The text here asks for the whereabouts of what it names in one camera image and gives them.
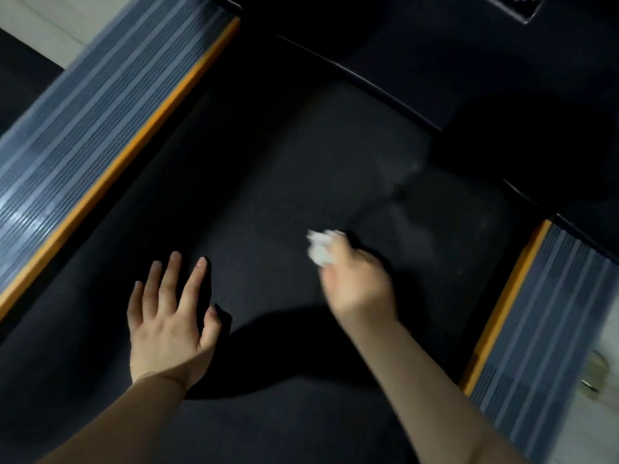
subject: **treadmill belt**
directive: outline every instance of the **treadmill belt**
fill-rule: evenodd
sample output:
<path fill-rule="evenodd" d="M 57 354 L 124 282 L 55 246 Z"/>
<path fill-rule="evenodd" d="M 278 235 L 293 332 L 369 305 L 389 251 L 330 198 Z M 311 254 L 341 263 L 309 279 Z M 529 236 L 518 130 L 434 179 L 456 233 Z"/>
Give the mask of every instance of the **treadmill belt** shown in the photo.
<path fill-rule="evenodd" d="M 231 325 L 155 462 L 414 460 L 328 312 L 305 233 L 352 231 L 385 257 L 400 316 L 450 372 L 520 213 L 431 166 L 432 137 L 407 118 L 251 29 L 201 87 L 0 344 L 3 462 L 41 457 L 127 388 L 126 302 L 173 249 L 188 265 L 209 257 Z"/>

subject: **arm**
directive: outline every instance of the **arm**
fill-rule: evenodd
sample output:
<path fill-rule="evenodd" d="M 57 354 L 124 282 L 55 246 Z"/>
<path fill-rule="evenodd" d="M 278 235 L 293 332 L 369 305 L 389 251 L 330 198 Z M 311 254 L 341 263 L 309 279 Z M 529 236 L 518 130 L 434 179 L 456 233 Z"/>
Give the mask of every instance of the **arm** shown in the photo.
<path fill-rule="evenodd" d="M 330 246 L 335 263 L 321 269 L 322 288 L 339 324 L 384 390 L 423 464 L 526 462 L 443 370 L 396 314 L 389 275 L 378 259 Z"/>
<path fill-rule="evenodd" d="M 161 287 L 161 262 L 153 263 L 145 286 L 135 284 L 127 311 L 133 385 L 40 464 L 135 464 L 147 460 L 187 390 L 206 373 L 221 329 L 214 307 L 206 311 L 202 333 L 197 329 L 197 297 L 206 260 L 198 261 L 177 306 L 180 267 L 181 255 L 174 252 Z"/>

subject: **treadmill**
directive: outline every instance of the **treadmill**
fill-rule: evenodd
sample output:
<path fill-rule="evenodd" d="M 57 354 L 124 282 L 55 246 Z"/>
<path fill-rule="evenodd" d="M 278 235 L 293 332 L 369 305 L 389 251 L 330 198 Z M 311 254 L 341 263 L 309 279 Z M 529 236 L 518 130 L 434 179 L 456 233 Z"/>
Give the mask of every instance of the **treadmill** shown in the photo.
<path fill-rule="evenodd" d="M 331 318 L 309 229 L 383 256 L 412 335 L 544 461 L 612 251 L 471 172 L 464 141 L 367 77 L 231 0 L 132 0 L 37 99 L 0 140 L 3 462 L 128 387 L 128 296 L 172 250 L 209 258 L 201 309 L 228 322 L 156 462 L 415 461 Z"/>

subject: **left hand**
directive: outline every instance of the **left hand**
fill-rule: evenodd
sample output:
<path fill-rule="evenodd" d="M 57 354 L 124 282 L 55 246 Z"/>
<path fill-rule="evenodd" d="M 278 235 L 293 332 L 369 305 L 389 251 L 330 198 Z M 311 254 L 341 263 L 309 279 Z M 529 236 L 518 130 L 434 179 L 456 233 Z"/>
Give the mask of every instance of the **left hand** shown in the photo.
<path fill-rule="evenodd" d="M 189 390 L 206 373 L 221 322 L 214 306 L 206 311 L 204 329 L 197 329 L 196 307 L 207 263 L 197 261 L 190 279 L 176 304 L 176 283 L 181 268 L 181 254 L 173 252 L 159 286 L 162 263 L 153 262 L 146 285 L 140 281 L 129 299 L 127 318 L 131 333 L 131 379 L 159 374 Z"/>

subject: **white floor tile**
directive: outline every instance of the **white floor tile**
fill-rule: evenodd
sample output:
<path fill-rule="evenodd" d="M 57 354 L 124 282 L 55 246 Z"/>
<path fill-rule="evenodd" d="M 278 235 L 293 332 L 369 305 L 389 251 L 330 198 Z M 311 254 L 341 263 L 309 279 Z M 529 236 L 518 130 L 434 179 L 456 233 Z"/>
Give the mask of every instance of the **white floor tile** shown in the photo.
<path fill-rule="evenodd" d="M 0 28 L 63 68 L 84 48 L 19 0 L 0 0 Z"/>
<path fill-rule="evenodd" d="M 88 44 L 129 0 L 20 0 L 70 36 Z"/>

